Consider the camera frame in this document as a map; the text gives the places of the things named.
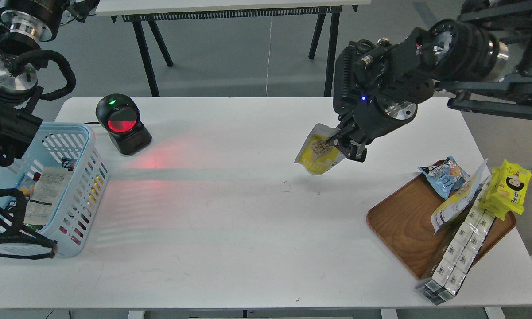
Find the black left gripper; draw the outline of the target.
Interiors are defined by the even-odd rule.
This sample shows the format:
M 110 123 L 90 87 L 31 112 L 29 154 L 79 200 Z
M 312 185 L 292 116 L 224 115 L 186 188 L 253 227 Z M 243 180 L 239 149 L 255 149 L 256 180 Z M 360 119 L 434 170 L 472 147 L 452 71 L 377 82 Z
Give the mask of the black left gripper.
M 335 63 L 333 108 L 339 123 L 354 121 L 357 143 L 374 139 L 410 123 L 417 105 L 430 99 L 434 81 L 430 39 L 386 39 L 349 42 Z

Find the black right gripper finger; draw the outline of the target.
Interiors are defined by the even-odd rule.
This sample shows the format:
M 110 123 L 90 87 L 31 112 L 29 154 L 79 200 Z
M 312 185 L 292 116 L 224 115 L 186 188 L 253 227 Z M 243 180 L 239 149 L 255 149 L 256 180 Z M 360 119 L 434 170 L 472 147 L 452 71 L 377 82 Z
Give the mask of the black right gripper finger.
M 342 154 L 351 161 L 364 162 L 367 156 L 366 140 L 357 143 L 351 139 L 342 139 Z
M 325 144 L 333 147 L 349 147 L 356 140 L 352 135 L 357 130 L 357 124 L 354 121 L 345 121 L 339 123 L 336 127 L 337 132 L 325 140 Z

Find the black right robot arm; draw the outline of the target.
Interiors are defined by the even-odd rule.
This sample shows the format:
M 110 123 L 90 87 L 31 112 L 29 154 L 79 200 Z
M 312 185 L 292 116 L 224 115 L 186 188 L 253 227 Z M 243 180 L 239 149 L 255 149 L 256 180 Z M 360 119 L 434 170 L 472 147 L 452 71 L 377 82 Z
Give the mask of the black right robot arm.
M 399 44 L 349 42 L 335 62 L 337 131 L 326 140 L 363 162 L 366 145 L 406 125 L 436 90 L 448 107 L 532 120 L 532 0 L 467 0 L 456 20 Z

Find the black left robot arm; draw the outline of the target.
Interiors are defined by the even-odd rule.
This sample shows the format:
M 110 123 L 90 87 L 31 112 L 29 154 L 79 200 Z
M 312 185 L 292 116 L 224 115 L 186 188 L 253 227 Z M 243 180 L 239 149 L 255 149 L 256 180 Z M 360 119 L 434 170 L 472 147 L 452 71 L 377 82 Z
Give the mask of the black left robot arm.
M 97 0 L 0 1 L 0 258 L 79 254 L 109 172 L 85 124 L 43 123 L 37 101 L 69 95 L 76 79 L 57 36 L 62 15 L 84 22 Z

